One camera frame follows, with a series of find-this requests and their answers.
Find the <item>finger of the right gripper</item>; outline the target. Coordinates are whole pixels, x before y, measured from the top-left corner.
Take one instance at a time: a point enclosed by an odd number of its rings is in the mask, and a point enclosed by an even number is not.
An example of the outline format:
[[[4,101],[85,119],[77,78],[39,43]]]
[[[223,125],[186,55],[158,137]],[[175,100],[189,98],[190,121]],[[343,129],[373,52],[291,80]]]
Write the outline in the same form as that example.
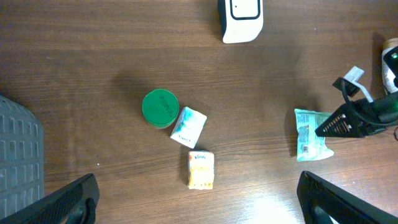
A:
[[[353,109],[347,105],[341,105],[326,121],[324,121],[315,133],[319,137],[333,138],[363,138],[361,121],[355,115]]]

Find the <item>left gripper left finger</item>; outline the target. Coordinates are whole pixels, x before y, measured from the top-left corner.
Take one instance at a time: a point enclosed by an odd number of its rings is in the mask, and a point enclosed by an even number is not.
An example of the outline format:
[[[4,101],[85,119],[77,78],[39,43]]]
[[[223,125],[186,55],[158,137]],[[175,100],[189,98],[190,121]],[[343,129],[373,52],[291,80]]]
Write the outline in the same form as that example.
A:
[[[1,223],[94,224],[100,198],[94,174],[86,174],[39,201],[9,215]]]

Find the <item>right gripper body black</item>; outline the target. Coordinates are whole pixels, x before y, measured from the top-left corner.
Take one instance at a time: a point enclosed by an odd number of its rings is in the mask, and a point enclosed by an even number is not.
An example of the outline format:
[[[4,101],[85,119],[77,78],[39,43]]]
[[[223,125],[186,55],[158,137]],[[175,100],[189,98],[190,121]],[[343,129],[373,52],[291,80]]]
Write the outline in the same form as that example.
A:
[[[348,105],[366,128],[371,128],[369,135],[383,132],[386,128],[397,126],[397,92],[369,103],[363,98],[348,100]]]

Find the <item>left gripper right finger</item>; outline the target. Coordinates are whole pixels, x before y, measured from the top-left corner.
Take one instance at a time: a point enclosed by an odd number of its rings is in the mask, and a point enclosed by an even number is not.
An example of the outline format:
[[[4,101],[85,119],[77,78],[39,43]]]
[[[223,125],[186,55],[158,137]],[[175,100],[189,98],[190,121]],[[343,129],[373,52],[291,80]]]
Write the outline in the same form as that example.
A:
[[[397,217],[306,170],[297,196],[305,223],[397,223]]]

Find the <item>teal wipes packet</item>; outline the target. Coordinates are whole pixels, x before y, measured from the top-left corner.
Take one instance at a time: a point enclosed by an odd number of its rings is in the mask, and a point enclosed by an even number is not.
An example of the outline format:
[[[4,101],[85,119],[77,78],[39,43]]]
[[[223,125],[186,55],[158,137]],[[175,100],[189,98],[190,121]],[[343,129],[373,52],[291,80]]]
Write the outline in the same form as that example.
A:
[[[319,137],[315,130],[330,116],[331,113],[294,109],[297,138],[297,161],[319,161],[334,155],[334,151],[326,146],[326,138]]]

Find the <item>orange tissue pack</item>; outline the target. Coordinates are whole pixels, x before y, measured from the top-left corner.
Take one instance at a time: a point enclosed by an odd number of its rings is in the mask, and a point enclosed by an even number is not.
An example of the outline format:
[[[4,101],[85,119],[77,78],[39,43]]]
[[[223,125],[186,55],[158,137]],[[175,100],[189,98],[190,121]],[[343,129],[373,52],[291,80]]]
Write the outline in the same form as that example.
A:
[[[190,190],[211,190],[215,178],[215,157],[208,151],[188,153],[188,188]]]

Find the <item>small teal tissue pack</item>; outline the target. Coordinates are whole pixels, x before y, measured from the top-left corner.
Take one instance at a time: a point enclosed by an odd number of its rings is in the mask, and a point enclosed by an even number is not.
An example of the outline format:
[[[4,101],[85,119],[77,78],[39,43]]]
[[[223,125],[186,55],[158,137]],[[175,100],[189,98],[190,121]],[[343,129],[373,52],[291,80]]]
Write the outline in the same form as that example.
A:
[[[193,149],[203,130],[207,116],[189,107],[184,107],[170,138]]]

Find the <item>green lid jar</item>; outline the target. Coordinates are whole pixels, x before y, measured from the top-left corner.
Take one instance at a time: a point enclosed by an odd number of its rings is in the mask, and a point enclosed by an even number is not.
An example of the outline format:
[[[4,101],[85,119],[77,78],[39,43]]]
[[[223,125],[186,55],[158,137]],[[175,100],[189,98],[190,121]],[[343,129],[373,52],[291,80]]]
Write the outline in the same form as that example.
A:
[[[168,128],[177,119],[179,111],[177,97],[165,89],[149,92],[142,101],[145,120],[158,129]]]

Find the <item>white green tube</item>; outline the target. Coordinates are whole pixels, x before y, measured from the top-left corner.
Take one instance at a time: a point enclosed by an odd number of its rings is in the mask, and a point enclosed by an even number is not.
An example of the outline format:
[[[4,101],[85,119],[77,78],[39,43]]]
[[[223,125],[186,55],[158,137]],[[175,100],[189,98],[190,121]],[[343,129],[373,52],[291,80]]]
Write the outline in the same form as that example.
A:
[[[386,40],[383,43],[382,49],[382,82],[384,91],[387,95],[394,93],[397,91],[397,87],[394,84],[395,75],[391,71],[391,69],[387,66],[386,62],[384,61],[384,56],[394,47],[397,47],[397,38]]]

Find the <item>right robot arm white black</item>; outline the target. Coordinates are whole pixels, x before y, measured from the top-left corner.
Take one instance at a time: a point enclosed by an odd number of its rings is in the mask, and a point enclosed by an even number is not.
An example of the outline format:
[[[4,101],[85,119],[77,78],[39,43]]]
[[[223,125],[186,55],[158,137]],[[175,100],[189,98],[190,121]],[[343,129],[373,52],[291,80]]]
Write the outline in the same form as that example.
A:
[[[364,71],[353,67],[333,86],[342,92],[345,103],[315,130],[317,136],[364,138],[397,125],[397,47],[382,53],[382,79],[386,96],[374,99],[359,83]]]

